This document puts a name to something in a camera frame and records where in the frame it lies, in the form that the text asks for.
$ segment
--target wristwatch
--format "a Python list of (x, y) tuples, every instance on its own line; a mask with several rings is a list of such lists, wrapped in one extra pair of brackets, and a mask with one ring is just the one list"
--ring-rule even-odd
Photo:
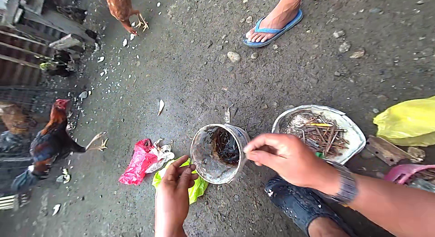
[(353, 201), (358, 194), (355, 179), (353, 178), (352, 173), (349, 171), (349, 169), (347, 169), (347, 167), (334, 161), (325, 161), (340, 172), (340, 191), (337, 193), (337, 195), (327, 195), (322, 192), (320, 193), (324, 197), (332, 199), (333, 201), (336, 201), (341, 205), (347, 205), (348, 203)]

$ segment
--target concrete ground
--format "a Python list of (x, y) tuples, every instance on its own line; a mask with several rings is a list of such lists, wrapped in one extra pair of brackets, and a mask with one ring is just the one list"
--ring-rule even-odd
[[(230, 104), (237, 108), (231, 124), (252, 138), (270, 132), (287, 105), (304, 104), (346, 112), (369, 135), (376, 132), (376, 109), (435, 94), (433, 0), (421, 5), (416, 3), (420, 0), (303, 0), (304, 18), (275, 41), (278, 49), (242, 45), (253, 23), (241, 19), (252, 16), (255, 22), (278, 1), (133, 0), (150, 28), (122, 47), (129, 34), (110, 15), (105, 0), (81, 0), (89, 10), (86, 24), (103, 36), (101, 50), (85, 56), (82, 77), (66, 80), (94, 88), (84, 100), (83, 125), (74, 137), (85, 145), (106, 131), (109, 149), (61, 161), (59, 166), (71, 160), (71, 182), (56, 183), (61, 172), (53, 168), (52, 178), (39, 184), (29, 205), (0, 213), (5, 236), (152, 236), (152, 175), (139, 186), (117, 182), (134, 144), (161, 137), (165, 144), (174, 141), (176, 156), (188, 154), (190, 137), (204, 125), (224, 122)], [(345, 36), (336, 39), (332, 33), (339, 29)], [(344, 38), (351, 48), (340, 53)], [(349, 58), (360, 48), (365, 49), (362, 58)], [(241, 61), (232, 64), (228, 51), (239, 53)], [(254, 52), (259, 54), (256, 60), (250, 58)], [(101, 63), (99, 56), (105, 57)], [(104, 69), (108, 73), (101, 77)], [(157, 117), (160, 99), (165, 107)], [(358, 155), (347, 165), (370, 176), (388, 171), (377, 158)], [(186, 233), (303, 236), (264, 193), (272, 175), (268, 168), (248, 162), (231, 184), (209, 185), (190, 207)], [(52, 216), (58, 203), (61, 210)], [(361, 214), (332, 207), (358, 235), (389, 236)]]

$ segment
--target flip-flop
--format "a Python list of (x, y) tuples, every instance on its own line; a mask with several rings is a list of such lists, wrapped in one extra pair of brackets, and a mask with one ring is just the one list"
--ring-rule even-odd
[(251, 42), (251, 41), (248, 41), (247, 39), (244, 39), (243, 44), (245, 44), (249, 47), (254, 47), (254, 48), (269, 45), (272, 41), (278, 39), (278, 37), (280, 37), (282, 34), (284, 34), (287, 30), (293, 28), (297, 23), (299, 23), (301, 21), (302, 17), (303, 17), (302, 10), (299, 9), (296, 17), (292, 21), (290, 21), (284, 28), (282, 28), (282, 29), (259, 29), (260, 23), (263, 21), (263, 19), (265, 18), (264, 17), (264, 18), (257, 21), (257, 23), (255, 24), (255, 31), (254, 32), (271, 33), (271, 34), (275, 34), (275, 35), (272, 38), (266, 40), (265, 42)]
[(307, 236), (308, 226), (314, 219), (327, 217), (349, 236), (356, 237), (352, 229), (313, 190), (290, 184), (280, 176), (270, 179), (264, 190), (274, 205), (292, 219)]

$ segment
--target red plastic bag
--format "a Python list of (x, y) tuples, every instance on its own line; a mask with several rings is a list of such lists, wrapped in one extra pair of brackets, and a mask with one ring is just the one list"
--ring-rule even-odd
[(153, 148), (150, 139), (138, 141), (134, 145), (133, 158), (131, 158), (130, 164), (118, 179), (118, 182), (127, 185), (139, 185), (144, 179), (147, 168), (157, 162), (157, 156), (150, 153)]

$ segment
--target yellow plastic bag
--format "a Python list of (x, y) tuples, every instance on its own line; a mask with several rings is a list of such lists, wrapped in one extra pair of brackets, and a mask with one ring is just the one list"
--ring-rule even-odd
[[(154, 174), (153, 183), (152, 185), (157, 189), (157, 186), (160, 184), (160, 181), (162, 180), (162, 177), (166, 173), (166, 169), (169, 167), (170, 164), (172, 164), (175, 160), (170, 160), (166, 166), (161, 169), (160, 171), (156, 172)], [(180, 167), (189, 165), (190, 158), (188, 161), (184, 162)], [(208, 182), (202, 179), (201, 177), (198, 177), (198, 179), (195, 180), (195, 185), (188, 189), (189, 192), (189, 205), (194, 203), (199, 196), (204, 194), (205, 189), (207, 189)]]
[(378, 137), (401, 146), (435, 144), (435, 96), (401, 102), (373, 119)]

